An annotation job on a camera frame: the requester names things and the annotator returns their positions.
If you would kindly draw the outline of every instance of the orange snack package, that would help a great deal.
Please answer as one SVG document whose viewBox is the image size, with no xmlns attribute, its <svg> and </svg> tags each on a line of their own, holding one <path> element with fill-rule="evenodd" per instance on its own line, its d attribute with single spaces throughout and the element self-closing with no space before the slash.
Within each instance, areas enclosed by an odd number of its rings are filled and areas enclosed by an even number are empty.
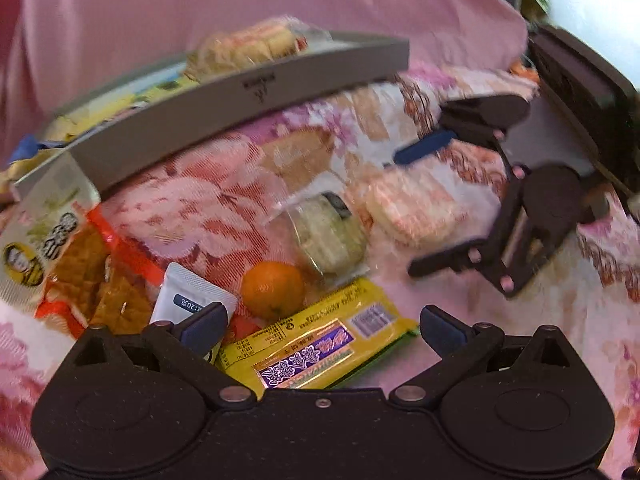
<svg viewBox="0 0 640 480">
<path fill-rule="evenodd" d="M 164 272 L 121 238 L 95 208 L 46 278 L 36 318 L 78 337 L 89 324 L 114 334 L 148 325 Z"/>
</svg>

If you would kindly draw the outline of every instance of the white wall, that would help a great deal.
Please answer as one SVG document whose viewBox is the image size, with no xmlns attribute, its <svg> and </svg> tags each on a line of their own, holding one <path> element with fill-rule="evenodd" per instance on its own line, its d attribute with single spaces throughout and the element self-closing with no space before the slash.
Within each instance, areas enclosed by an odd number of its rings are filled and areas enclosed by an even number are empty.
<svg viewBox="0 0 640 480">
<path fill-rule="evenodd" d="M 552 21 L 640 88 L 640 0 L 550 0 Z"/>
</svg>

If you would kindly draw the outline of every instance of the snack bag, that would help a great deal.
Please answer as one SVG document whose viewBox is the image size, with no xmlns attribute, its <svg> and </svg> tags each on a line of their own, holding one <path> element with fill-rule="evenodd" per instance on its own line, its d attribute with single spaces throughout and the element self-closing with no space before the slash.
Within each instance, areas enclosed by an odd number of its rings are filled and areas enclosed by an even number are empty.
<svg viewBox="0 0 640 480">
<path fill-rule="evenodd" d="M 187 56 L 184 75 L 202 81 L 252 68 L 256 64 L 295 56 L 308 47 L 310 28 L 293 18 L 274 18 L 233 34 L 214 34 Z"/>
<path fill-rule="evenodd" d="M 46 276 L 84 227 L 85 214 L 99 202 L 100 195 L 73 158 L 58 156 L 0 235 L 0 297 L 34 314 Z"/>
<path fill-rule="evenodd" d="M 327 388 L 416 326 L 378 286 L 359 278 L 220 349 L 216 366 L 259 397 L 266 388 Z"/>
<path fill-rule="evenodd" d="M 52 318 L 76 338 L 89 324 L 139 333 L 151 319 L 162 270 L 118 236 L 99 208 L 87 220 L 47 276 L 35 317 Z"/>
</svg>

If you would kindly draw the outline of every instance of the food package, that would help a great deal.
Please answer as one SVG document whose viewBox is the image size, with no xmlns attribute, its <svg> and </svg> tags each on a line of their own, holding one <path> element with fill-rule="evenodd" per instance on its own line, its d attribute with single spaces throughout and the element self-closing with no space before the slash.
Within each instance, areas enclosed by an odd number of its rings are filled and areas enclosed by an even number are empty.
<svg viewBox="0 0 640 480">
<path fill-rule="evenodd" d="M 35 313 L 46 276 L 99 202 L 100 195 L 73 158 L 58 156 L 0 235 L 0 297 L 5 302 Z"/>
<path fill-rule="evenodd" d="M 187 56 L 184 74 L 197 81 L 295 56 L 308 47 L 309 27 L 293 18 L 274 18 L 233 34 L 214 34 Z"/>
<path fill-rule="evenodd" d="M 162 270 L 112 229 L 96 208 L 50 270 L 35 317 L 50 317 L 78 337 L 89 324 L 114 334 L 149 324 Z"/>
<path fill-rule="evenodd" d="M 394 240 L 416 249 L 434 248 L 464 215 L 442 184 L 416 169 L 387 168 L 370 183 L 366 208 Z"/>
<path fill-rule="evenodd" d="M 349 281 L 362 269 L 367 237 L 360 218 L 345 202 L 327 191 L 280 207 L 275 220 L 289 224 L 299 249 L 300 264 L 325 286 Z"/>
<path fill-rule="evenodd" d="M 171 78 L 143 88 L 140 92 L 115 89 L 56 116 L 46 127 L 43 138 L 48 142 L 71 142 L 76 137 L 102 130 L 152 103 L 184 92 L 197 84 L 176 71 Z"/>
<path fill-rule="evenodd" d="M 366 278 L 220 349 L 216 366 L 261 397 L 267 388 L 327 388 L 417 323 Z"/>
</svg>

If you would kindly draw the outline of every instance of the barcode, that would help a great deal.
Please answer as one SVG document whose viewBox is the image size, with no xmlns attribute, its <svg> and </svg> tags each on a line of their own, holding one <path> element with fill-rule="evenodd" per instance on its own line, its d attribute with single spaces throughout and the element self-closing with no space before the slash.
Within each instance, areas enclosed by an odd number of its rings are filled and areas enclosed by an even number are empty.
<svg viewBox="0 0 640 480">
<path fill-rule="evenodd" d="M 368 339 L 395 320 L 396 316 L 391 314 L 382 304 L 374 303 L 362 312 L 357 313 L 349 321 L 356 327 L 358 332 Z"/>
</svg>

